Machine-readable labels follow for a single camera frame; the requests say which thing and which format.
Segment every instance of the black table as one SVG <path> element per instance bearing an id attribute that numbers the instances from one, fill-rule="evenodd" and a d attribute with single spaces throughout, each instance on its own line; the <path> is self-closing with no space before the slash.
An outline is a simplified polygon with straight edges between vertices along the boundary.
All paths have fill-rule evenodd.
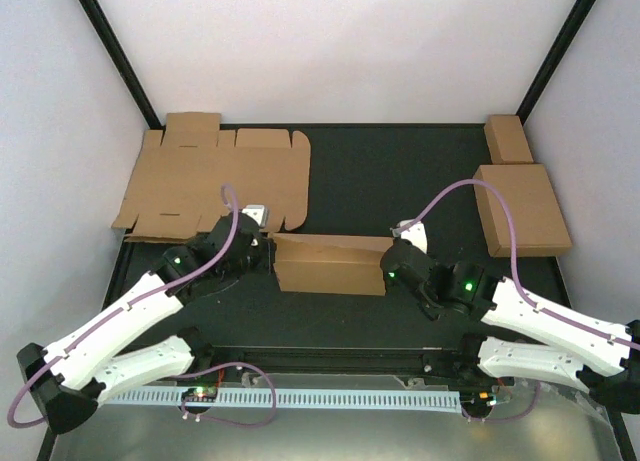
<path id="1" fill-rule="evenodd" d="M 415 217 L 441 189 L 490 163 L 480 125 L 284 127 L 303 131 L 311 141 L 309 210 L 300 233 L 389 236 L 391 226 Z M 487 254 L 471 187 L 443 200 L 425 226 L 429 252 L 441 261 L 464 259 L 509 274 L 507 259 Z M 114 273 L 120 289 L 113 294 L 133 285 L 166 248 L 135 244 L 130 261 Z M 555 258 L 521 259 L 519 266 L 527 288 L 566 304 Z M 460 318 L 429 322 L 405 293 L 282 293 L 274 275 L 246 275 L 154 326 L 133 347 L 190 325 L 218 346 L 455 348 L 467 332 L 522 338 Z"/>

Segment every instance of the purple cable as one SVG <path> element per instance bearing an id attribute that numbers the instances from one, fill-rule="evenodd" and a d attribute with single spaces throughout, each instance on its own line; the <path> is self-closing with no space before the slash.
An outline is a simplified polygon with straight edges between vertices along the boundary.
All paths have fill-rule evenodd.
<path id="1" fill-rule="evenodd" d="M 521 412 L 520 414 L 516 414 L 515 416 L 509 416 L 507 418 L 498 418 L 498 419 L 474 418 L 469 413 L 467 413 L 466 409 L 464 409 L 462 405 L 460 405 L 460 409 L 462 410 L 462 415 L 465 418 L 467 418 L 469 421 L 478 421 L 480 423 L 486 423 L 486 424 L 512 423 L 514 421 L 519 421 L 520 419 L 528 416 L 531 413 L 531 411 L 533 411 L 535 407 L 538 405 L 538 401 L 540 401 L 540 383 L 539 382 L 536 383 L 536 387 L 533 390 L 533 399 L 531 400 L 529 407 L 525 409 L 523 412 Z"/>
<path id="2" fill-rule="evenodd" d="M 192 414 L 192 413 L 189 413 L 186 409 L 186 403 L 187 403 L 186 399 L 182 401 L 182 406 L 180 407 L 182 414 L 187 417 L 188 416 L 197 417 L 199 419 L 204 419 L 206 421 L 213 421 L 220 424 L 226 424 L 227 426 L 235 426 L 237 428 L 261 428 L 269 424 L 271 421 L 273 421 L 273 418 L 276 416 L 276 388 L 273 385 L 273 382 L 269 379 L 269 376 L 267 376 L 267 374 L 257 366 L 254 366 L 248 363 L 243 363 L 241 361 L 224 363 L 224 364 L 219 364 L 217 366 L 213 366 L 209 369 L 205 369 L 204 371 L 200 371 L 199 373 L 190 373 L 190 374 L 182 374 L 180 376 L 173 376 L 173 379 L 192 379 L 192 378 L 197 378 L 199 376 L 204 376 L 205 374 L 215 373 L 216 371 L 220 371 L 221 369 L 238 367 L 238 366 L 255 371 L 260 376 L 262 376 L 264 380 L 267 382 L 267 384 L 269 385 L 269 389 L 271 390 L 271 409 L 269 410 L 269 414 L 265 419 L 263 419 L 262 421 L 258 421 L 257 423 L 240 423 L 238 421 L 231 421 L 228 419 L 216 418 L 214 416 L 203 416 L 201 414 L 198 414 L 198 415 Z"/>
<path id="3" fill-rule="evenodd" d="M 229 203 L 226 196 L 227 190 L 229 190 L 229 193 L 231 195 L 231 203 Z M 236 234 L 236 229 L 238 228 L 238 218 L 240 216 L 239 214 L 240 210 L 238 208 L 238 197 L 236 196 L 236 193 L 233 190 L 233 187 L 231 185 L 223 184 L 222 187 L 220 188 L 220 196 L 222 197 L 222 202 L 224 203 L 224 205 L 227 208 L 229 208 L 233 214 L 233 219 L 231 222 L 231 231 L 229 232 L 229 236 L 227 237 L 226 241 L 222 245 L 222 248 L 220 248 L 220 251 L 213 257 L 213 259 L 211 259 L 210 261 L 208 261 L 207 263 L 205 263 L 195 271 L 192 271 L 191 273 L 181 278 L 178 278 L 174 281 L 171 281 L 170 283 L 167 283 L 163 286 L 159 286 L 155 289 L 152 289 L 151 291 L 148 291 L 139 296 L 136 296 L 135 298 L 133 298 L 131 301 L 127 303 L 129 304 L 129 306 L 133 306 L 134 304 L 142 301 L 143 299 L 148 298 L 149 296 L 153 296 L 154 294 L 157 294 L 157 293 L 162 293 L 171 288 L 174 288 L 188 281 L 191 281 L 193 278 L 196 278 L 200 276 L 202 273 L 211 269 L 226 254 L 227 250 L 229 249 L 229 246 L 231 246 L 231 243 L 233 242 L 233 238 Z M 69 346 L 65 348 L 64 350 L 65 353 L 69 354 L 69 352 L 75 349 L 82 341 L 87 339 L 94 332 L 96 332 L 103 325 L 105 325 L 108 321 L 115 318 L 118 314 L 122 312 L 124 312 L 124 310 L 122 308 L 118 308 L 115 311 L 109 313 L 109 315 L 102 318 L 96 324 L 88 328 L 84 333 L 78 336 L 78 338 L 75 341 L 73 341 Z M 40 379 L 42 375 L 44 375 L 44 373 L 46 373 L 49 369 L 51 369 L 61 359 L 63 359 L 61 356 L 57 356 L 53 358 L 51 361 L 45 364 L 41 369 L 39 369 L 33 376 L 31 376 L 31 378 L 29 378 L 29 380 L 25 383 L 25 385 L 22 388 L 20 388 L 20 391 L 18 391 L 18 394 L 16 394 L 15 398 L 13 398 L 13 401 L 9 406 L 9 411 L 7 412 L 7 423 L 9 423 L 9 426 L 13 428 L 18 428 L 18 429 L 24 429 L 24 428 L 30 428 L 32 426 L 36 426 L 45 420 L 44 417 L 42 417 L 40 419 L 29 421 L 27 423 L 18 422 L 16 421 L 16 418 L 15 418 L 16 410 L 18 409 L 18 405 L 22 401 L 22 398 L 24 398 L 27 392 L 29 392 L 29 390 L 36 383 L 36 381 L 38 381 L 38 379 Z"/>
<path id="4" fill-rule="evenodd" d="M 393 232 L 395 234 L 399 234 L 402 231 L 405 231 L 407 229 L 409 229 L 411 226 L 415 225 L 416 223 L 420 222 L 426 215 L 427 213 L 429 213 L 429 211 L 431 211 L 433 209 L 433 207 L 438 204 L 440 202 L 440 200 L 442 198 L 444 198 L 447 194 L 449 194 L 451 191 L 458 189 L 462 186 L 468 186 L 471 184 L 475 184 L 477 186 L 482 186 L 485 189 L 488 189 L 489 191 L 491 191 L 494 196 L 498 199 L 498 201 L 500 202 L 500 206 L 502 207 L 502 210 L 504 211 L 505 216 L 507 217 L 507 224 L 509 226 L 509 239 L 511 241 L 511 276 L 513 277 L 513 282 L 516 286 L 516 291 L 518 291 L 518 294 L 520 295 L 520 297 L 532 308 L 536 308 L 537 305 L 535 303 L 535 301 L 533 301 L 531 298 L 529 298 L 529 296 L 527 296 L 527 293 L 524 292 L 524 288 L 522 287 L 522 284 L 520 283 L 520 276 L 518 275 L 518 261 L 517 261 L 517 257 L 516 257 L 516 229 L 515 229 L 515 223 L 513 221 L 513 216 L 511 215 L 511 211 L 509 210 L 509 206 L 507 206 L 507 202 L 505 201 L 505 199 L 502 197 L 502 195 L 500 194 L 500 192 L 491 184 L 485 182 L 485 181 L 480 181 L 479 179 L 464 179 L 462 181 L 457 181 L 455 183 L 453 183 L 451 186 L 446 187 L 445 189 L 443 189 L 440 194 L 438 194 L 435 198 L 433 198 L 433 200 L 427 205 L 426 208 L 424 208 L 422 210 L 422 212 L 414 219 L 412 220 L 410 223 L 405 224 L 404 226 L 400 227 L 400 228 L 395 228 L 393 230 Z M 573 326 L 574 328 L 578 328 L 581 329 L 583 331 L 586 331 L 588 333 L 591 333 L 595 336 L 598 336 L 600 338 L 603 339 L 610 339 L 610 335 L 607 333 L 604 333 L 602 331 L 599 331 L 597 329 L 592 328 L 591 326 L 587 326 L 585 324 L 582 324 L 578 321 L 574 321 L 573 319 L 567 318 L 566 316 L 563 316 L 561 314 L 556 313 L 555 311 L 551 311 L 547 308 L 542 308 L 540 310 L 541 313 L 546 314 L 547 316 L 551 316 L 552 318 L 557 319 L 558 321 L 562 321 L 565 324 L 568 324 L 570 326 Z M 633 341 L 627 341 L 626 339 L 619 339 L 619 338 L 615 338 L 613 339 L 613 342 L 618 343 L 618 344 L 622 344 L 624 346 L 627 346 L 629 348 L 635 349 L 640 351 L 640 344 L 639 343 L 634 343 Z"/>

